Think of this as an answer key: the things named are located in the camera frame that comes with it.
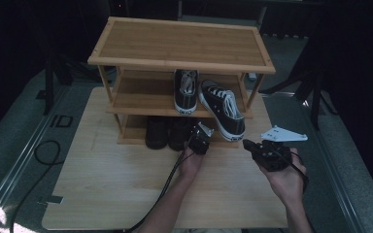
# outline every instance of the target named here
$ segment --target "shelf board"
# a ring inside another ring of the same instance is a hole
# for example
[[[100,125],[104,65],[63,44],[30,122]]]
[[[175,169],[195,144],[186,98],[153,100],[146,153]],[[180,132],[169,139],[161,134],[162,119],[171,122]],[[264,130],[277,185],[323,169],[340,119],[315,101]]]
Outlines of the shelf board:
[[[123,120],[124,129],[119,134],[118,144],[144,145],[147,132],[147,116],[125,116]],[[214,128],[214,135],[210,138],[212,148],[238,148],[240,142],[226,141],[218,131],[217,124],[213,118],[203,118],[202,123]]]
[[[115,101],[107,113],[142,116],[179,117],[174,106],[173,72],[125,70],[119,86],[115,88]],[[234,92],[239,111],[244,117],[254,117],[248,109],[247,90],[240,75],[200,74],[198,82],[213,80]],[[190,117],[212,117],[197,99],[196,111]]]
[[[127,17],[109,18],[88,63],[275,73],[256,27]]]

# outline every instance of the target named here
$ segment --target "human hand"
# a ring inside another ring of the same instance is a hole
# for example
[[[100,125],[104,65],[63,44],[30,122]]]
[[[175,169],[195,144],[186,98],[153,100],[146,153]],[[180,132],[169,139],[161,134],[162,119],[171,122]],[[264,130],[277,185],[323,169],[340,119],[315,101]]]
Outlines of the human hand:
[[[193,181],[201,167],[204,155],[196,154],[189,147],[186,147],[182,163],[180,164],[180,177]]]
[[[306,174],[306,167],[300,164],[298,156],[294,154],[292,155],[292,163],[303,174]],[[295,169],[288,166],[282,171],[268,172],[262,166],[258,165],[258,167],[270,182],[274,193],[281,199],[285,206],[302,202],[304,182],[301,175]]]

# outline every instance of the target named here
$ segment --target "canvas sneaker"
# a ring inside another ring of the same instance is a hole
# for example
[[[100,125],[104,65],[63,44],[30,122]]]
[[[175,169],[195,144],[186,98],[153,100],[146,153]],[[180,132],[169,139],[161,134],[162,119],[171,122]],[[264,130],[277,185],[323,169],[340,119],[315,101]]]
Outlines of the canvas sneaker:
[[[176,70],[174,73],[174,103],[181,115],[190,115],[196,110],[197,80],[196,70]]]
[[[192,134],[192,128],[196,124],[195,117],[176,116],[172,119],[169,131],[168,146],[172,150],[184,150],[184,143],[187,142]]]
[[[198,91],[199,100],[214,116],[223,138],[230,142],[241,140],[245,119],[237,108],[234,93],[210,80],[203,81]]]
[[[166,147],[168,144],[167,117],[148,116],[145,144],[148,148],[154,150]]]

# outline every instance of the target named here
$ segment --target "white shoelace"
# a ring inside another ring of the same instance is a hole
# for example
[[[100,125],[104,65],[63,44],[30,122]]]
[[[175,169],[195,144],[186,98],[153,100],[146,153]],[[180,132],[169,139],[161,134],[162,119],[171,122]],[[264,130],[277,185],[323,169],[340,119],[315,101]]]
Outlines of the white shoelace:
[[[230,90],[220,90],[216,87],[213,87],[213,90],[210,90],[213,95],[218,96],[223,99],[223,109],[227,116],[231,118],[241,117],[241,113],[238,111],[238,107],[235,101],[235,95]]]
[[[181,80],[180,92],[184,94],[193,93],[193,82],[195,77],[194,71],[183,71],[183,78]]]

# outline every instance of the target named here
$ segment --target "gray floor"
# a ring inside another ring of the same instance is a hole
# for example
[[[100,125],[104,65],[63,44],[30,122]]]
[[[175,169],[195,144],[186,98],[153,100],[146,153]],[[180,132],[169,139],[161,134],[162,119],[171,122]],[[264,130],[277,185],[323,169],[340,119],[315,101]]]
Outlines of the gray floor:
[[[267,77],[262,87],[269,87],[287,78],[288,73],[304,47],[306,40],[264,37],[265,45],[277,69],[277,74]],[[246,80],[251,88],[254,82]],[[15,232],[47,232],[41,226],[45,205],[42,197],[51,195],[61,165],[53,168],[27,196],[17,214],[15,212],[27,190],[45,173],[48,166],[32,156],[38,143],[57,140],[60,157],[66,157],[90,91],[99,83],[74,82],[72,86],[56,86],[58,104],[48,116],[42,116],[45,104],[36,100],[38,90],[44,88],[44,76],[31,80],[15,104],[0,123],[0,232],[9,232],[15,220]],[[325,108],[320,115],[321,131],[316,131],[309,121],[309,108],[291,97],[297,83],[272,96],[264,96],[265,105],[273,124],[289,130],[305,133],[307,142],[290,143],[303,155],[310,184],[305,193],[308,215],[317,232],[373,232],[373,183],[360,159],[354,142],[338,116],[332,116]],[[69,128],[51,126],[55,116],[72,117]],[[56,155],[53,144],[38,150],[45,161]],[[24,166],[19,174],[14,164]],[[18,180],[9,180],[9,175]],[[251,229],[251,232],[280,232],[278,229]]]

